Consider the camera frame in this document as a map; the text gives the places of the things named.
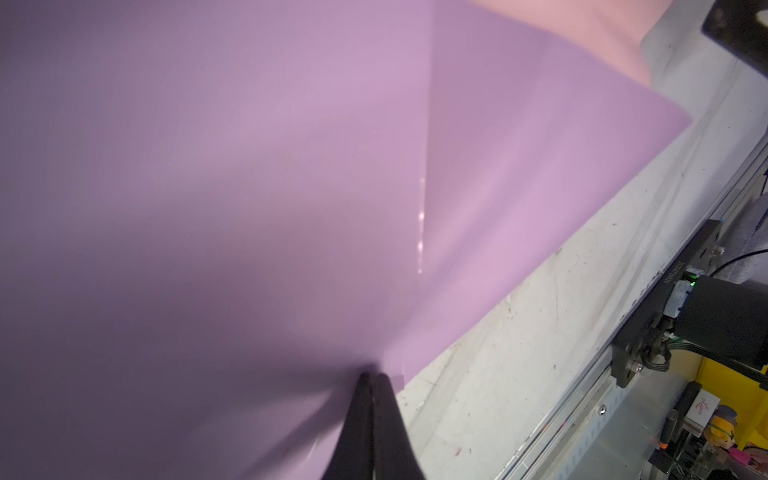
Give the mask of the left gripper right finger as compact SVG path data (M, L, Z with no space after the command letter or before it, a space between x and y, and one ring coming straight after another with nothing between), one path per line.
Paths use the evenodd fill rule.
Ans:
M378 374L372 387L374 476L381 480L424 480L412 449L390 378Z

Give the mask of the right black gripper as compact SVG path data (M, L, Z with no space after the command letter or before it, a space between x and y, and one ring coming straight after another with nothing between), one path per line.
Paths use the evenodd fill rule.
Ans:
M702 33L762 76L767 77L767 0L716 0Z

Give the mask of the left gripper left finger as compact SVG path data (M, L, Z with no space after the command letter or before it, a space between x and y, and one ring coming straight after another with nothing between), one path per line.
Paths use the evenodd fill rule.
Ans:
M323 480L371 480L374 473L374 400L369 373L356 384Z

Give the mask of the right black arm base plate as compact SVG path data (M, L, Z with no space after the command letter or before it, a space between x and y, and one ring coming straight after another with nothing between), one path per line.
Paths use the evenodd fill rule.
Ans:
M635 366L643 367L642 352L660 335L659 322L675 284L690 268L707 272L712 249L719 240L723 222L705 220L634 304L610 343L611 375L619 388L626 388L634 378Z

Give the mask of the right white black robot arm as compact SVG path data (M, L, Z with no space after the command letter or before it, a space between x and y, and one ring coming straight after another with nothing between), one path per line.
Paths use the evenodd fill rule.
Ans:
M702 33L762 76L767 75L767 3L716 1ZM767 388L767 196L732 225L727 259L693 282L675 321L682 338L669 348L695 352Z

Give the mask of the purple pink wrapping paper sheet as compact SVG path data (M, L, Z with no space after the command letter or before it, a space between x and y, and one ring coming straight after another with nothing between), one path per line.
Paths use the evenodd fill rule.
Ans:
M1 475L318 479L687 126L470 1L1 5Z

